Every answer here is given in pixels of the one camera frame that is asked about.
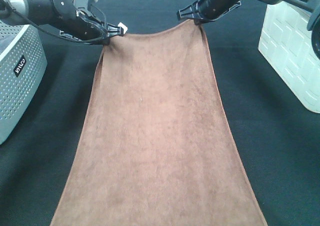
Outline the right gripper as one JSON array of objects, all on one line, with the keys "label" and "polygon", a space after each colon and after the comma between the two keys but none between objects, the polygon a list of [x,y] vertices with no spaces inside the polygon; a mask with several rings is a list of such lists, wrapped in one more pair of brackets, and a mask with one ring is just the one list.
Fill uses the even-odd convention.
[{"label": "right gripper", "polygon": [[240,0],[198,0],[177,11],[177,19],[191,19],[195,25],[213,21],[237,5]]}]

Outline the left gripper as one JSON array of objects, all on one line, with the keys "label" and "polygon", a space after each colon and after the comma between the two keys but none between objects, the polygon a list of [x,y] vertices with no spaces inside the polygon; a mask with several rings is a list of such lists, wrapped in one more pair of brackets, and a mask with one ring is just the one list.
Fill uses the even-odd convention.
[{"label": "left gripper", "polygon": [[109,45],[114,36],[124,36],[125,25],[106,24],[92,12],[92,0],[50,0],[57,20],[53,26],[70,34],[73,38]]}]

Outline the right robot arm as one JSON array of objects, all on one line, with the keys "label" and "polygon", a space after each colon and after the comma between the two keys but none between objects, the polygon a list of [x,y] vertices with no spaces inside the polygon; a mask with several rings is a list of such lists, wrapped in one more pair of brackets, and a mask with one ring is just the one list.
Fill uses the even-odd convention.
[{"label": "right robot arm", "polygon": [[[311,45],[317,57],[320,56],[320,0],[259,0],[266,4],[285,1],[311,13],[307,30],[311,31]],[[196,0],[177,11],[178,20],[192,19],[196,25],[213,22],[241,6],[241,0]]]}]

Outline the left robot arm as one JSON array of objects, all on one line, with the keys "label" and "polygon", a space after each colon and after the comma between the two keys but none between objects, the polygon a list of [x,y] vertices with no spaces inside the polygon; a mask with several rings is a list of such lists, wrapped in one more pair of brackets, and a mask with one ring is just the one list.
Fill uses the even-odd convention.
[{"label": "left robot arm", "polygon": [[30,24],[42,32],[48,24],[60,30],[57,38],[74,43],[108,45],[124,36],[126,26],[109,24],[92,11],[98,0],[0,0],[0,18],[11,26]]}]

